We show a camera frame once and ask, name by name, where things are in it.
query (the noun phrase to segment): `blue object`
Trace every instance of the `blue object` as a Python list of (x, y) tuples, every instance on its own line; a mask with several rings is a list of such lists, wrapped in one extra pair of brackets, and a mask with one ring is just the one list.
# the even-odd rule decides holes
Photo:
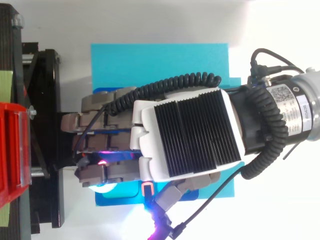
[[(92, 88), (93, 92), (114, 91), (118, 88), (143, 86), (162, 79), (186, 73), (207, 72), (222, 78), (221, 88), (241, 85), (240, 78), (229, 77), (228, 44), (92, 44)], [(127, 155), (108, 154), (107, 158), (128, 159)], [(221, 172), (220, 180), (208, 187), (187, 192), (182, 201), (207, 199), (236, 169)], [(141, 181), (123, 182), (107, 193), (95, 193), (98, 206), (143, 204)], [(155, 183), (159, 192), (164, 183)], [(232, 180), (218, 198), (234, 197)]]

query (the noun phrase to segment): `black coiled cord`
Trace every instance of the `black coiled cord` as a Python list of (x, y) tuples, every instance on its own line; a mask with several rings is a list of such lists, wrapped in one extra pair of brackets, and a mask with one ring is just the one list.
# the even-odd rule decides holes
[(241, 170), (244, 179), (252, 179), (262, 173), (282, 153), (286, 146), (288, 127), (274, 98), (265, 88), (254, 87), (247, 91), (247, 100), (255, 105), (269, 127), (272, 140), (266, 143), (262, 152)]
[(155, 98), (164, 93), (189, 87), (203, 86), (207, 88), (216, 88), (220, 83), (220, 76), (215, 76), (213, 73), (209, 73), (208, 75), (206, 72), (204, 72), (201, 76), (201, 73), (197, 72), (196, 74), (191, 73), (170, 77), (169, 79), (160, 80), (141, 87), (137, 87), (135, 90), (102, 106), (102, 108), (97, 112), (97, 114), (85, 128), (81, 137), (78, 138), (73, 149), (73, 158), (76, 156), (80, 144), (84, 141), (87, 133), (104, 112), (106, 112), (110, 116), (116, 116), (119, 113), (124, 112), (125, 110), (132, 109), (136, 100), (147, 100), (150, 98)]

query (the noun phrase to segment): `cable connector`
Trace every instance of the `cable connector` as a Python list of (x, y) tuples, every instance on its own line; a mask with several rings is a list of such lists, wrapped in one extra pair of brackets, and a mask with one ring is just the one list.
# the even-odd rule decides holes
[(251, 67), (251, 76), (256, 79), (260, 80), (263, 77), (281, 73), (283, 70), (282, 66), (265, 66), (265, 65), (254, 65)]
[(177, 237), (179, 237), (180, 234), (182, 234), (182, 232), (184, 231), (184, 229), (187, 227), (187, 225), (182, 222), (179, 225), (177, 225), (173, 231), (170, 233), (170, 238), (172, 239), (177, 239)]

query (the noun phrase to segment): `white sticker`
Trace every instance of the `white sticker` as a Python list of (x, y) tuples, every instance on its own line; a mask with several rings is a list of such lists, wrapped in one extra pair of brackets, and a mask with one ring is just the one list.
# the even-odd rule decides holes
[(285, 85), (268, 87), (267, 90), (274, 98), (276, 105), (283, 115), (285, 125), (288, 127), (289, 136), (302, 132), (302, 117), (300, 107), (291, 89)]
[(302, 113), (302, 131), (309, 131), (312, 128), (312, 115), (306, 95), (297, 96)]

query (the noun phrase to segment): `white table surface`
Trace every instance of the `white table surface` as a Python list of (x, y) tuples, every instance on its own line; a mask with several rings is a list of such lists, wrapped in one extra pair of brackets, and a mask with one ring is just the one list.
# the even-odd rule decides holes
[[(90, 43), (229, 43), (230, 75), (243, 82), (256, 48), (271, 49), (302, 69), (320, 70), (316, 1), (9, 2), (25, 18), (22, 40), (39, 42), (41, 50), (55, 49), (61, 55), (63, 112), (79, 111), (81, 98), (92, 92)], [(259, 56), (258, 61), (279, 64), (267, 56)], [(320, 239), (319, 147), (319, 142), (304, 142), (261, 176), (250, 181), (237, 176), (236, 197), (214, 200), (179, 239)], [(176, 204), (169, 211), (173, 225), (188, 218), (202, 202)], [(82, 188), (70, 169), (64, 170), (64, 206), (62, 228), (42, 224), (41, 234), (32, 240), (120, 240), (122, 222), (134, 208), (96, 207), (94, 193)]]

